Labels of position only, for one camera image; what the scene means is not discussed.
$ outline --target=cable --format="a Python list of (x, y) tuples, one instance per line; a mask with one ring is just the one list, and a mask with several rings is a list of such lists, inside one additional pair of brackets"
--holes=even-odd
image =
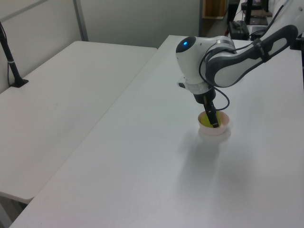
[(254, 34), (256, 34), (256, 33), (263, 32), (263, 31), (265, 31), (265, 29), (255, 31), (255, 32), (251, 33), (251, 34), (249, 35), (249, 37), (251, 37), (252, 35), (254, 35)]
[[(206, 54), (204, 55), (204, 57), (203, 57), (203, 58), (201, 59), (201, 61), (200, 61), (200, 64), (199, 64), (199, 76), (201, 77), (201, 79), (203, 79), (203, 81), (204, 81), (205, 83), (207, 83), (209, 86), (211, 86), (211, 87), (214, 88), (216, 91), (218, 91), (219, 93), (221, 93), (221, 94), (227, 99), (227, 105), (226, 105), (224, 108), (216, 109), (217, 111), (222, 111), (222, 110), (228, 108), (229, 105), (230, 105), (230, 100), (229, 100), (228, 96), (227, 96), (226, 94), (224, 94), (222, 91), (220, 91), (219, 89), (217, 89), (215, 86), (213, 86), (213, 85), (211, 85), (209, 82), (207, 82), (206, 79), (204, 79), (204, 77), (203, 77), (203, 75), (201, 74), (201, 71), (200, 71), (201, 65), (203, 64), (203, 62), (204, 62), (204, 60), (206, 59), (207, 55), (209, 55), (209, 54), (213, 51), (213, 50), (210, 50), (210, 48), (212, 48), (214, 45), (216, 45), (216, 43), (213, 44), (211, 47), (208, 48), (208, 50), (206, 51)], [(242, 50), (242, 49), (244, 49), (244, 48), (249, 47), (250, 45), (251, 45), (251, 44), (248, 44), (248, 45), (246, 45), (246, 46), (244, 46), (244, 47), (236, 48), (236, 49), (233, 49), (233, 50), (224, 49), (224, 50), (222, 50), (222, 51), (220, 51), (220, 52), (227, 51), (227, 52), (230, 52), (230, 53), (234, 53), (235, 51)]]
[(8, 63), (8, 84), (9, 84), (9, 87), (10, 87), (10, 78), (9, 78), (9, 76), (10, 76), (10, 65), (9, 65), (9, 63)]
[(207, 81), (204, 79), (204, 77), (203, 77), (203, 75), (201, 74), (201, 71), (200, 71), (201, 65), (203, 64), (203, 62), (204, 62), (206, 56), (207, 56), (211, 51), (207, 51), (207, 52), (206, 52), (206, 54), (204, 55), (204, 57), (202, 58), (202, 60), (201, 60), (201, 62), (200, 62), (200, 64), (199, 64), (199, 76), (201, 77), (201, 79), (203, 79), (203, 81), (204, 81), (205, 83), (207, 83), (207, 84), (208, 84), (209, 86), (211, 86), (213, 89), (215, 89), (216, 91), (218, 91), (219, 93), (221, 93), (221, 94), (227, 99), (227, 105), (226, 105), (224, 108), (216, 109), (216, 111), (222, 111), (222, 110), (228, 108), (229, 105), (230, 105), (230, 100), (229, 100), (228, 96), (227, 96), (226, 94), (224, 94), (222, 91), (220, 91), (219, 89), (217, 89), (216, 87), (214, 87), (213, 85), (211, 85), (209, 82), (207, 82)]
[(277, 12), (277, 13), (275, 14), (275, 16), (272, 18), (270, 24), (269, 24), (268, 27), (266, 28), (265, 33), (267, 33), (267, 31), (270, 29), (270, 27), (271, 27), (272, 24), (274, 23), (276, 17), (279, 15), (279, 13), (280, 13), (280, 11), (282, 10), (283, 7), (284, 7), (284, 5), (282, 5), (282, 6), (280, 7), (280, 9), (278, 10), (278, 12)]
[(270, 27), (272, 26), (272, 24), (274, 23), (276, 17), (279, 15), (279, 13), (280, 13), (280, 11), (282, 10), (283, 7), (284, 7), (284, 5), (282, 5), (282, 6), (280, 7), (280, 9), (278, 10), (278, 12), (277, 12), (277, 13), (275, 14), (275, 16), (272, 18), (270, 24), (266, 27), (266, 30), (258, 30), (258, 31), (255, 31), (255, 32), (251, 33), (251, 34), (249, 35), (249, 37), (252, 36), (252, 35), (254, 35), (254, 34), (256, 34), (256, 33), (262, 32), (262, 31), (264, 31), (264, 33), (263, 33), (263, 35), (262, 35), (262, 36), (264, 36), (264, 35), (267, 33), (267, 31), (270, 29)]
[(4, 30), (4, 27), (2, 26), (1, 22), (0, 22), (0, 27), (1, 27), (1, 30), (3, 31), (3, 33), (4, 33), (6, 42), (8, 42), (8, 39), (6, 37), (6, 33), (5, 33), (5, 30)]

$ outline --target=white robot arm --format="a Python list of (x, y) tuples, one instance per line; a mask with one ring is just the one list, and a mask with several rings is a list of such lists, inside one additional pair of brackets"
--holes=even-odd
[(225, 36), (188, 37), (176, 48), (176, 58), (185, 83), (196, 101), (203, 104), (213, 127), (218, 127), (213, 105), (216, 87), (229, 87), (244, 75), (293, 44), (304, 32), (304, 0), (281, 0), (279, 12), (261, 39), (236, 52), (233, 41)]

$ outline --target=white table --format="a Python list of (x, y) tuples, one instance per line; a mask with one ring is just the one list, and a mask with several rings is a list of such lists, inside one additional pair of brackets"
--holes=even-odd
[(29, 203), (155, 53), (75, 42), (0, 95), (0, 195)]
[(230, 128), (212, 137), (176, 85), (183, 38), (166, 39), (12, 228), (303, 227), (301, 53), (223, 89)]

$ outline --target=floor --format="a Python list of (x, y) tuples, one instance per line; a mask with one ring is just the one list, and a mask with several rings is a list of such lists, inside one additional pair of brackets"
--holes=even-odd
[(217, 37), (224, 36), (227, 30), (227, 16), (226, 13), (222, 20), (218, 19), (202, 19), (202, 37)]

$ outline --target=wall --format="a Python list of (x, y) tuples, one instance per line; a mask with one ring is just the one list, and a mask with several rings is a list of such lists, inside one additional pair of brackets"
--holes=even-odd
[(89, 41), (158, 48), (168, 35), (199, 35), (200, 0), (80, 2)]
[[(73, 0), (47, 0), (2, 25), (21, 77), (81, 40)], [(7, 88), (7, 60), (0, 48), (0, 93)]]

